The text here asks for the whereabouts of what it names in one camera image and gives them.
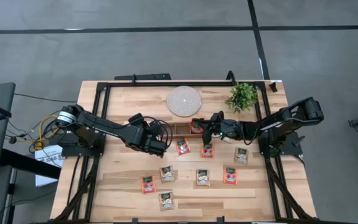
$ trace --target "red packet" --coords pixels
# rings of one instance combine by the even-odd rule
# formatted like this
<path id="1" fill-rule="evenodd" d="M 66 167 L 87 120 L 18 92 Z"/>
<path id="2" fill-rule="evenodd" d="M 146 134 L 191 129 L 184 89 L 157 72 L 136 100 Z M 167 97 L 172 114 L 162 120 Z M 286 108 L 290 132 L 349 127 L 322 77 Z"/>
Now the red packet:
<path id="1" fill-rule="evenodd" d="M 237 184 L 237 170 L 235 168 L 224 167 L 224 180 L 225 184 Z"/>
<path id="2" fill-rule="evenodd" d="M 156 192 L 155 180 L 153 176 L 141 178 L 141 191 L 143 194 Z"/>
<path id="3" fill-rule="evenodd" d="M 186 154 L 188 152 L 191 152 L 189 143 L 187 142 L 187 139 L 178 139 L 176 141 L 176 149 L 179 156 Z"/>
<path id="4" fill-rule="evenodd" d="M 199 121 L 203 121 L 203 118 L 193 118 L 191 120 L 191 134 L 203 134 L 204 130 L 199 126 Z"/>
<path id="5" fill-rule="evenodd" d="M 201 157 L 214 158 L 215 146 L 211 144 L 201 144 Z"/>

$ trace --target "tea bag packet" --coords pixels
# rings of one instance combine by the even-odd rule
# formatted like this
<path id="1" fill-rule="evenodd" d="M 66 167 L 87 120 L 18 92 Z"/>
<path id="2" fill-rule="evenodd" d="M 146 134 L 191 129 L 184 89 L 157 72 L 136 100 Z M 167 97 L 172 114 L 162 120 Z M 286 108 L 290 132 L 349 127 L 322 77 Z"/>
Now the tea bag packet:
<path id="1" fill-rule="evenodd" d="M 225 184 L 237 184 L 237 170 L 231 167 L 224 167 L 224 180 Z"/>
<path id="2" fill-rule="evenodd" d="M 201 144 L 201 157 L 214 158 L 215 146 L 213 144 Z"/>
<path id="3" fill-rule="evenodd" d="M 187 142 L 186 139 L 178 139 L 176 141 L 176 149 L 179 156 L 191 152 L 189 143 Z"/>
<path id="4" fill-rule="evenodd" d="M 240 147 L 235 148 L 234 162 L 246 164 L 248 162 L 248 150 Z"/>
<path id="5" fill-rule="evenodd" d="M 204 169 L 197 170 L 197 185 L 210 186 L 209 170 L 204 170 Z"/>
<path id="6" fill-rule="evenodd" d="M 153 176 L 141 178 L 141 190 L 143 194 L 156 192 L 155 180 Z"/>
<path id="7" fill-rule="evenodd" d="M 203 121 L 203 118 L 193 118 L 191 120 L 191 134 L 203 134 L 204 130 L 202 129 L 202 127 L 199 125 L 199 123 L 201 121 Z"/>
<path id="8" fill-rule="evenodd" d="M 159 206 L 161 211 L 174 209 L 173 192 L 159 194 Z"/>
<path id="9" fill-rule="evenodd" d="M 161 181 L 165 182 L 173 182 L 175 179 L 173 166 L 162 167 L 159 170 L 161 172 Z"/>

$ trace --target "white paper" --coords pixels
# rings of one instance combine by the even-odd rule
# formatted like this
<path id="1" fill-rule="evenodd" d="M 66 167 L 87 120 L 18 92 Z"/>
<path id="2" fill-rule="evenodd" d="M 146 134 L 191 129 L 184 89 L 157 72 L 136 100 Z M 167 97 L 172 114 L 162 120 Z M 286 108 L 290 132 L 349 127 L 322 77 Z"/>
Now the white paper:
<path id="1" fill-rule="evenodd" d="M 45 147 L 43 150 L 35 151 L 35 159 L 37 161 L 42 161 L 53 166 L 62 167 L 63 159 L 61 156 L 62 148 L 58 145 Z M 36 187 L 45 186 L 51 184 L 58 180 L 44 177 L 41 175 L 35 175 L 35 185 Z"/>

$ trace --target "black metal frame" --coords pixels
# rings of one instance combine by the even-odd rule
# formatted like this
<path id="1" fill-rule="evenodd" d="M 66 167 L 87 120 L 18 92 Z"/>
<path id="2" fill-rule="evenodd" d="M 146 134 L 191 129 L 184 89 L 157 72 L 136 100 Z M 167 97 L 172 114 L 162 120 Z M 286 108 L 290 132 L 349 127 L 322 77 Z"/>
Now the black metal frame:
<path id="1" fill-rule="evenodd" d="M 12 166 L 13 168 L 39 174 L 53 179 L 60 178 L 61 168 L 36 159 L 23 156 L 7 149 L 2 149 L 0 155 L 0 166 Z"/>
<path id="2" fill-rule="evenodd" d="M 101 91 L 104 90 L 105 97 L 104 97 L 103 107 L 102 107 L 102 111 L 101 111 L 101 117 L 104 119 L 106 118 L 106 112 L 108 109 L 108 100 L 110 98 L 110 91 L 111 91 L 111 88 L 113 88 L 113 87 L 182 86 L 182 85 L 187 85 L 187 86 L 233 86 L 233 85 L 237 84 L 234 74 L 231 71 L 229 71 L 226 79 L 227 79 L 227 81 L 221 81 L 221 82 L 152 82 L 152 81 L 136 82 L 135 77 L 134 77 L 133 80 L 124 82 L 124 83 L 98 83 L 97 92 L 96 92 L 96 96 L 95 96 L 95 102 L 93 105 L 92 112 L 93 112 L 93 114 L 97 114 L 97 108 L 100 104 Z M 247 83 L 249 85 L 253 85 L 254 89 L 259 89 L 261 91 L 261 96 L 263 98 L 263 105 L 266 110 L 266 115 L 271 114 L 268 97 L 267 97 L 267 92 L 266 92 L 266 86 L 265 86 L 264 81 L 238 82 L 238 83 Z M 261 110 L 260 110 L 259 103 L 257 103 L 255 105 L 255 111 L 257 114 L 257 119 L 261 120 L 262 116 L 261 116 Z M 265 141 L 265 139 L 268 138 L 268 135 L 269 134 L 267 132 L 267 134 L 265 136 L 261 136 L 259 138 L 259 141 L 262 141 L 262 142 Z M 275 216 L 276 221 L 288 222 L 288 223 L 291 223 L 291 222 L 292 223 L 297 223 L 297 222 L 301 222 L 301 223 L 335 223 L 335 222 L 319 221 L 318 219 L 312 218 L 306 212 L 304 212 L 304 210 L 296 203 L 296 200 L 291 196 L 290 192 L 286 188 L 285 175 L 284 175 L 283 166 L 282 166 L 280 156 L 276 157 L 276 161 L 275 161 L 276 166 L 277 166 L 277 171 L 278 171 L 278 174 L 277 174 L 271 164 L 270 156 L 267 153 L 268 150 L 265 149 L 266 145 L 259 144 L 259 147 L 260 147 L 260 153 L 262 155 L 264 155 L 266 171 L 268 174 L 268 184 L 269 184 L 270 193 L 271 193 L 271 201 L 273 204 L 273 211 L 274 211 L 274 216 Z M 85 174 L 87 171 L 88 160 L 89 160 L 89 157 L 85 157 L 83 160 L 79 186 L 83 185 L 83 183 L 85 181 Z M 98 164 L 99 160 L 100 160 L 100 157 L 95 157 L 93 162 L 96 162 Z M 95 192 L 95 182 L 96 182 L 96 178 L 94 178 L 92 180 L 92 182 L 90 183 L 89 188 L 88 188 L 88 198 L 87 198 L 85 218 L 84 218 L 84 220 L 87 220 L 88 222 L 90 222 L 90 215 L 92 212 L 93 197 L 94 197 L 94 192 Z M 277 198 L 277 192 L 276 192 L 275 186 L 277 186 L 283 193 L 283 198 L 284 198 L 284 202 L 285 202 L 285 210 L 286 210 L 286 218 L 281 217 L 280 206 L 278 204 L 278 198 Z M 83 219 L 78 219 L 79 206 L 80 206 L 80 200 L 73 211 L 73 220 L 70 220 L 70 222 L 74 222 L 75 220 L 78 220 L 79 222 L 83 221 Z M 292 209 L 301 218 L 300 220 L 293 218 Z M 223 219 L 222 219 L 222 217 L 217 217 L 217 218 L 220 220 L 221 223 L 224 223 L 224 218 Z"/>

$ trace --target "yellow cable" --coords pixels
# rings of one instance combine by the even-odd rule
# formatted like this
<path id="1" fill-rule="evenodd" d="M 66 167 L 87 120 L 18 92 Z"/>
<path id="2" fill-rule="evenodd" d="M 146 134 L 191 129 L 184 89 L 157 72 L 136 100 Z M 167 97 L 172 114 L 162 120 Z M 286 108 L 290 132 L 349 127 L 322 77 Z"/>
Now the yellow cable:
<path id="1" fill-rule="evenodd" d="M 47 117 L 45 117 L 41 122 L 40 122 L 40 124 L 39 124 L 39 140 L 37 140 L 37 141 L 29 141 L 29 140 L 17 140 L 17 142 L 23 142 L 23 143 L 35 143 L 35 145 L 34 145 L 34 149 L 35 149 L 35 151 L 37 151 L 37 150 L 42 150 L 43 149 L 43 140 L 44 139 L 42 139 L 42 135 L 43 135 L 43 130 L 42 130 L 42 125 L 43 125 L 43 123 L 45 122 L 45 121 L 47 121 L 48 119 L 50 119 L 50 118 L 57 118 L 57 116 L 56 115 L 50 115 L 50 116 L 47 116 Z M 48 135 L 48 136 L 45 136 L 44 138 L 45 139 L 49 139 L 49 138 L 51 138 L 51 137 L 53 137 L 55 134 L 57 134 L 57 132 L 59 131 L 59 129 L 57 128 L 55 131 L 53 131 L 53 133 L 51 133 L 50 135 Z"/>
<path id="2" fill-rule="evenodd" d="M 42 135 L 43 135 L 43 133 L 42 133 L 42 125 L 43 125 L 43 122 L 45 122 L 46 120 L 48 120 L 50 118 L 57 118 L 57 115 L 47 116 L 40 122 L 40 125 L 39 125 L 39 140 L 38 140 L 39 143 L 37 143 L 37 146 L 36 145 L 34 146 L 34 148 L 35 147 L 40 148 L 38 150 L 43 149 L 43 143 L 42 143 L 42 141 L 43 141 L 43 139 L 42 139 Z M 53 131 L 53 133 L 51 133 L 49 136 L 45 136 L 45 139 L 49 139 L 49 138 L 53 137 L 57 133 L 57 131 L 59 131 L 58 128 L 55 131 Z"/>

